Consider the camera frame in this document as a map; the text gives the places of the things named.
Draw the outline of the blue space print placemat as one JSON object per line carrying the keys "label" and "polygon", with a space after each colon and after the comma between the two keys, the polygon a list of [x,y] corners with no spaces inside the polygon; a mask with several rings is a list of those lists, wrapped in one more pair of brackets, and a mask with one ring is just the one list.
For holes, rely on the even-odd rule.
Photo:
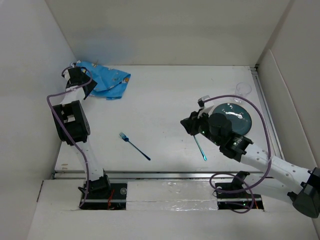
{"label": "blue space print placemat", "polygon": [[107,100],[117,100],[123,97],[131,78],[130,73],[80,60],[75,64],[89,70],[93,80],[97,83],[90,96]]}

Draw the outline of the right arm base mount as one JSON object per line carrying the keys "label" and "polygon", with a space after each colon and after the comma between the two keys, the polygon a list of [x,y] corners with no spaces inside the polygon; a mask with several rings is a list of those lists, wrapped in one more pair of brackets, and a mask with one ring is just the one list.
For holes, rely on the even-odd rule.
{"label": "right arm base mount", "polygon": [[[238,179],[232,179],[227,182],[214,182],[214,185],[218,190],[223,191],[234,191],[247,187]],[[252,195],[249,190],[239,193],[222,193],[214,190],[212,195],[217,198],[218,210],[231,210],[233,212],[243,213],[249,210],[251,205],[252,210],[264,210],[261,195],[253,194],[254,199],[252,199]]]}

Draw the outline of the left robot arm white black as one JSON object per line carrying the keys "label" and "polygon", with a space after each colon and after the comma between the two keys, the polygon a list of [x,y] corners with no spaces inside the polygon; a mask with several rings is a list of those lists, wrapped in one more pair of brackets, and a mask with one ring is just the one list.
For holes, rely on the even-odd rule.
{"label": "left robot arm white black", "polygon": [[110,180],[90,144],[91,129],[82,107],[82,102],[97,82],[84,66],[69,66],[61,76],[66,80],[65,91],[46,98],[57,134],[62,142],[74,150],[86,173],[84,186],[78,188],[84,194],[83,199],[106,199],[112,193]]}

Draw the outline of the blue metal fork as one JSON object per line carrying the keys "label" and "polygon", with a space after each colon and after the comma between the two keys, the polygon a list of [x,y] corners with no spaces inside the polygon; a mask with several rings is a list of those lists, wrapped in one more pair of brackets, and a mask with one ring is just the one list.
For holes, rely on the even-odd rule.
{"label": "blue metal fork", "polygon": [[130,139],[123,133],[119,133],[120,138],[125,141],[126,143],[129,143],[132,147],[134,147],[140,154],[142,154],[148,161],[151,161],[151,158],[147,156],[144,152],[142,152],[137,146],[135,146]]}

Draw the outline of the clear plastic cup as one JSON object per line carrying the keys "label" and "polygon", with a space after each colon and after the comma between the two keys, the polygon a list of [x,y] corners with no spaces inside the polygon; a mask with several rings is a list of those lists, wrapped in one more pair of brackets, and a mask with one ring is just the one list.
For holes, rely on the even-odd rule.
{"label": "clear plastic cup", "polygon": [[252,92],[252,87],[250,84],[245,82],[240,82],[236,85],[235,95],[246,98]]}

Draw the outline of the teal ceramic plate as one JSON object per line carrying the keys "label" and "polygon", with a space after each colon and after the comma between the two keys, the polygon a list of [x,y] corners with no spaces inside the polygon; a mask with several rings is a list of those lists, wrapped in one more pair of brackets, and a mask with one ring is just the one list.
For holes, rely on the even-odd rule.
{"label": "teal ceramic plate", "polygon": [[214,114],[223,114],[231,121],[232,130],[240,135],[246,135],[252,128],[250,114],[240,105],[234,103],[223,103],[218,105]]}

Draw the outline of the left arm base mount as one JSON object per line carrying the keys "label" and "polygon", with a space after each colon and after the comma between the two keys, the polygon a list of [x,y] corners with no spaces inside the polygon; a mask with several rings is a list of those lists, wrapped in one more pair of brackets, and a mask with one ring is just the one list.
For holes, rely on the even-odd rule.
{"label": "left arm base mount", "polygon": [[81,210],[126,210],[127,183],[110,183],[105,175],[99,180],[89,181],[89,191],[86,195],[85,182],[83,187],[79,186],[81,192],[79,208]]}

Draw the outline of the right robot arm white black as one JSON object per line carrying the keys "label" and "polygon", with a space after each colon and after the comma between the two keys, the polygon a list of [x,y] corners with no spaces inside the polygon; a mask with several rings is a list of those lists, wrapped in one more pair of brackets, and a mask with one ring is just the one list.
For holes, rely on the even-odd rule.
{"label": "right robot arm white black", "polygon": [[320,215],[320,170],[310,170],[294,165],[269,153],[249,138],[232,130],[232,123],[221,113],[192,112],[181,120],[186,132],[203,135],[219,147],[227,158],[251,166],[272,179],[240,171],[227,189],[216,189],[217,193],[243,197],[248,192],[269,196],[291,203],[301,214],[316,219]]}

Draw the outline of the blue metal spoon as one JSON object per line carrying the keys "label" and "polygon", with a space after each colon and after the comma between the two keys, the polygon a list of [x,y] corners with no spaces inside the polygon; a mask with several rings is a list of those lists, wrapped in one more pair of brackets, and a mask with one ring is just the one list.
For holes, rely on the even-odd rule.
{"label": "blue metal spoon", "polygon": [[203,149],[201,148],[201,145],[200,145],[200,143],[199,143],[199,141],[197,140],[197,138],[196,138],[195,135],[193,136],[193,139],[195,140],[195,143],[196,143],[196,145],[197,145],[197,147],[198,147],[198,149],[199,149],[199,151],[200,151],[200,153],[201,153],[201,155],[202,155],[203,160],[204,160],[204,161],[207,161],[208,159],[207,159],[207,157],[206,157]]}

